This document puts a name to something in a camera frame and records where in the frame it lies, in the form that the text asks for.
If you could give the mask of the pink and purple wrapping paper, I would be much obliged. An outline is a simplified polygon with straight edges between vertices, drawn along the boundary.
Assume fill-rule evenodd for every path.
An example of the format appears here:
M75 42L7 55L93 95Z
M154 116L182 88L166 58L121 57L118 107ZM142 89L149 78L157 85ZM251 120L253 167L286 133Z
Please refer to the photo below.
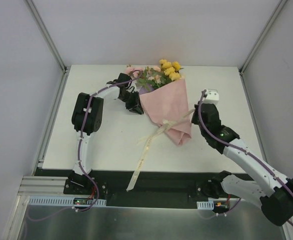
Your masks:
M185 114L189 112L186 81L179 79L158 89L144 87L139 90L139 98L144 112L150 120L158 125L164 125L164 121L177 122L179 124L166 131L168 137L177 145L182 146L191 138L190 117Z

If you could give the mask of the cream ribbon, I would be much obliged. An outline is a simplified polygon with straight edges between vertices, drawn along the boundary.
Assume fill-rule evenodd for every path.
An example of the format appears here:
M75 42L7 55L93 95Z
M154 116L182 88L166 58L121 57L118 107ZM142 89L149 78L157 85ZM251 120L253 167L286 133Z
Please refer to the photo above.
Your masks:
M143 147L143 151L141 153L141 156L138 160L137 163L137 167L134 170L131 179L127 185L126 191L132 191L137 183L137 180L139 178L139 175L141 173L142 170L142 166L147 158L147 154L150 150L152 141L157 138L159 135L168 132L170 129L172 129L173 127L181 124L187 117L189 117L193 112L195 111L195 109L191 109L188 112L186 112L184 115L182 115L178 120L167 120L167 119L163 119L162 121L162 126L160 126L157 130L155 130L151 135L149 136L145 136L140 138L137 141L137 144L140 144L141 142L144 142L144 147Z

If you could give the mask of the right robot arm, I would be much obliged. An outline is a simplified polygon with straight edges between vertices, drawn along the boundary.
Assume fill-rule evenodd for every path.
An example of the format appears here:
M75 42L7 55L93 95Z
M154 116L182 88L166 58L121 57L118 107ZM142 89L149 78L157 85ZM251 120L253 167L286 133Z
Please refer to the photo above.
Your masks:
M293 217L293 178L275 170L250 151L231 128L223 125L217 107L199 102L191 119L208 145L241 167L251 180L222 171L207 185L212 198L235 195L260 209L274 225L282 226Z

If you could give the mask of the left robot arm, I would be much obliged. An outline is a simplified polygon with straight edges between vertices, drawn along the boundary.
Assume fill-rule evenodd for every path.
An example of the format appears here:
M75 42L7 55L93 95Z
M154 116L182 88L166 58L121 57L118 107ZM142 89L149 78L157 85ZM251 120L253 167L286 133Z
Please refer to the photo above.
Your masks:
M95 93L81 92L77 96L71 123L76 131L76 160L69 174L63 192L72 192L80 195L95 193L97 187L89 176L92 164L89 157L92 156L92 141L95 133L100 129L103 120L104 103L111 100L121 100L125 108L138 115L143 115L139 93L134 90L132 82L140 76L140 70L132 73L120 73L118 78L107 82L106 86Z

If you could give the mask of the pink flower stem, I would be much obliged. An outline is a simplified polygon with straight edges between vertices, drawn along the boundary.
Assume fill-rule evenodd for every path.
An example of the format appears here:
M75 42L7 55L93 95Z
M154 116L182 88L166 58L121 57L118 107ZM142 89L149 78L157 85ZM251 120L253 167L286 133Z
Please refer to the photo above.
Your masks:
M147 83L148 73L146 68L128 65L125 69L125 73L139 86L143 86Z

